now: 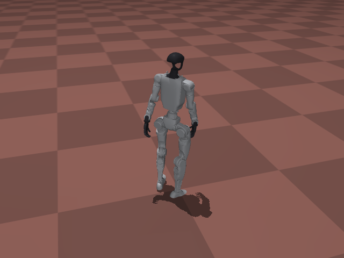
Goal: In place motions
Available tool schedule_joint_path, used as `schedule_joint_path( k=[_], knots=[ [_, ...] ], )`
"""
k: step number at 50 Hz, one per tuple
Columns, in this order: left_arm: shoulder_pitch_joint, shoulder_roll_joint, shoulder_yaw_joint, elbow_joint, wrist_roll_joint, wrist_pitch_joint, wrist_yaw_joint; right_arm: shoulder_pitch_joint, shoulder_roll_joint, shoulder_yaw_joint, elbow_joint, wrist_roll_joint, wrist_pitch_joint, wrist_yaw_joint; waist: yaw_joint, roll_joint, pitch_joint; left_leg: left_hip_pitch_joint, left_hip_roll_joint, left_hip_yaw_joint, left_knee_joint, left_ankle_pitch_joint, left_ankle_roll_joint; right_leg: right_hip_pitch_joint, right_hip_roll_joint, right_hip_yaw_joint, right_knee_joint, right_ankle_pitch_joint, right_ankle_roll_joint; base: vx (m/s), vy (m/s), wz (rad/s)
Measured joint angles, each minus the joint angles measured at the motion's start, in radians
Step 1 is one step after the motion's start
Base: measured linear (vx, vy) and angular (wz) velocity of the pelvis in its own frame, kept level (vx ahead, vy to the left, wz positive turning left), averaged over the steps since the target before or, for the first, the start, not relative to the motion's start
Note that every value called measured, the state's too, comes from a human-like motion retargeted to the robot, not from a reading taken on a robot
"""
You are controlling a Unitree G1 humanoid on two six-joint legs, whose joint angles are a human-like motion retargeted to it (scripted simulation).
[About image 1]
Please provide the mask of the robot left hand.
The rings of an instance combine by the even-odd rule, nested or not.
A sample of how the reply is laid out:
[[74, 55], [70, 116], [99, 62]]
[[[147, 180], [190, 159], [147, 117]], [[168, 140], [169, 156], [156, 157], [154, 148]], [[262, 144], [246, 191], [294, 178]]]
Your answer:
[[151, 136], [148, 134], [148, 131], [151, 132], [148, 128], [148, 123], [150, 122], [149, 120], [149, 116], [145, 116], [145, 120], [144, 120], [144, 135], [148, 138], [150, 138]]

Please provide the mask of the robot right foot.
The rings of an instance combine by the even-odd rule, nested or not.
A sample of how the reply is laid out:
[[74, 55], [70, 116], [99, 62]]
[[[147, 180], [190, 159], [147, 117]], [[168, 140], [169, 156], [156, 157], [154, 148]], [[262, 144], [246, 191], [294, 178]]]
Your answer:
[[170, 193], [170, 197], [171, 198], [176, 198], [176, 197], [179, 197], [179, 196], [183, 196], [183, 195], [185, 195], [186, 194], [186, 190], [181, 190], [180, 189], [180, 192], [176, 192], [176, 190], [174, 190], [174, 191], [172, 191], [171, 193]]

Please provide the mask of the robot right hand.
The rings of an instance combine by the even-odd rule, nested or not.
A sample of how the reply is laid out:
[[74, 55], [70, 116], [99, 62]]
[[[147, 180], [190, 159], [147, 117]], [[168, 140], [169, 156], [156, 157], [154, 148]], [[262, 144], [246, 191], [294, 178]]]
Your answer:
[[191, 138], [194, 137], [196, 132], [196, 127], [198, 126], [197, 122], [194, 122], [190, 128], [192, 128], [191, 132]]

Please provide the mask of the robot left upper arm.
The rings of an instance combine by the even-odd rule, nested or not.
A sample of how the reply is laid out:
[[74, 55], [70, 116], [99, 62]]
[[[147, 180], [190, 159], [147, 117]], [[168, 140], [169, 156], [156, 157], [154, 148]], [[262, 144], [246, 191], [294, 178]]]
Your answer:
[[153, 89], [152, 89], [152, 96], [151, 96], [151, 101], [157, 102], [159, 100], [159, 91], [161, 88], [161, 77], [163, 74], [156, 74], [154, 76], [154, 84], [153, 84]]

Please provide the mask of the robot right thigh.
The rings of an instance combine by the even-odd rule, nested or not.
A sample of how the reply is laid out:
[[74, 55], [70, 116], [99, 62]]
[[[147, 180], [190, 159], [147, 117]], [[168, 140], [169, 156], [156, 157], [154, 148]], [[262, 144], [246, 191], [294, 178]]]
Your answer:
[[176, 134], [179, 136], [179, 156], [174, 158], [174, 164], [178, 167], [178, 162], [181, 159], [187, 160], [190, 145], [191, 145], [191, 132], [188, 125], [178, 123], [176, 125]]

